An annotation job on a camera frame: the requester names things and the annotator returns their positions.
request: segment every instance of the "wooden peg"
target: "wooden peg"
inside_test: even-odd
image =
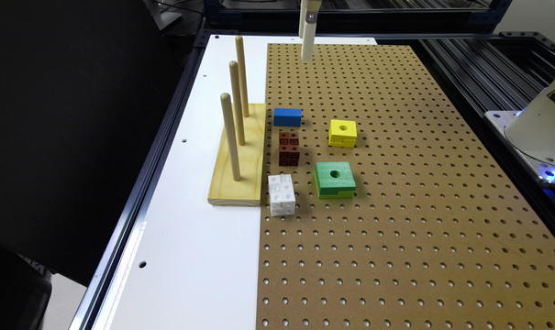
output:
[[[239,65],[230,61],[230,80],[232,81],[232,96],[234,97],[234,117],[237,129],[237,141],[244,146],[244,122],[242,118],[242,102],[240,101]]]
[[[242,98],[242,115],[249,117],[249,92],[247,91],[247,69],[244,62],[244,41],[237,36],[237,60],[239,61],[240,96]]]
[[[239,149],[237,138],[234,133],[234,119],[232,115],[232,103],[228,93],[220,95],[222,104],[222,114],[224,115],[224,128],[226,129],[226,139],[228,141],[228,155],[230,156],[230,166],[232,167],[232,179],[240,180]]]

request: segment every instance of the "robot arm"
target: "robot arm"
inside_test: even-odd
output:
[[[302,42],[302,61],[312,60],[314,38],[316,37],[317,12],[322,0],[302,0],[299,16],[299,38]]]

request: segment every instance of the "block with hole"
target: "block with hole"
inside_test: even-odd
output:
[[[317,162],[314,178],[320,199],[352,198],[357,189],[347,161]]]
[[[302,109],[275,108],[273,125],[278,127],[300,127],[302,125]]]
[[[332,147],[354,148],[357,143],[357,123],[353,120],[330,120],[328,145]]]
[[[291,174],[269,175],[271,216],[294,215],[295,192]]]

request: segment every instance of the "white block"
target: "white block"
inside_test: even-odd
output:
[[[295,192],[291,174],[269,176],[271,216],[294,215]]]

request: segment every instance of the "green block with hole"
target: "green block with hole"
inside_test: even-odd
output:
[[[321,199],[352,198],[357,189],[347,161],[317,162],[314,178]]]

